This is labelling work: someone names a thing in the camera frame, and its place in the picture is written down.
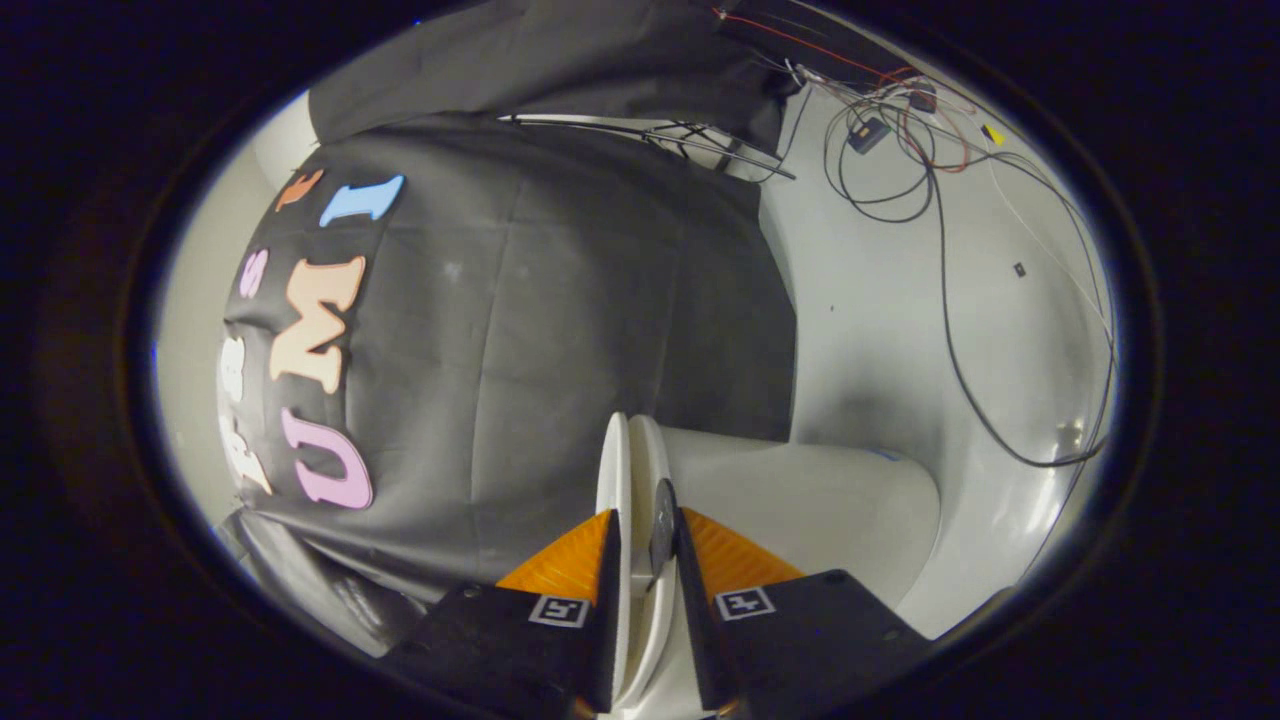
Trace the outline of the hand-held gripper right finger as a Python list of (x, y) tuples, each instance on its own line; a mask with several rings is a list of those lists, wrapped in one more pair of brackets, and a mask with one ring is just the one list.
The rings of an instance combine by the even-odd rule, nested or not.
[(832, 716), (931, 655), (849, 571), (800, 571), (692, 509), (675, 559), (700, 701), (718, 716)]

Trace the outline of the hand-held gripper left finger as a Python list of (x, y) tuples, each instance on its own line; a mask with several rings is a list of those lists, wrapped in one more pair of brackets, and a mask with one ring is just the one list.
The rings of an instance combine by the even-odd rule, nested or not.
[(493, 585), (448, 592), (387, 656), (481, 719), (594, 719), (613, 702), (620, 515), (579, 524)]

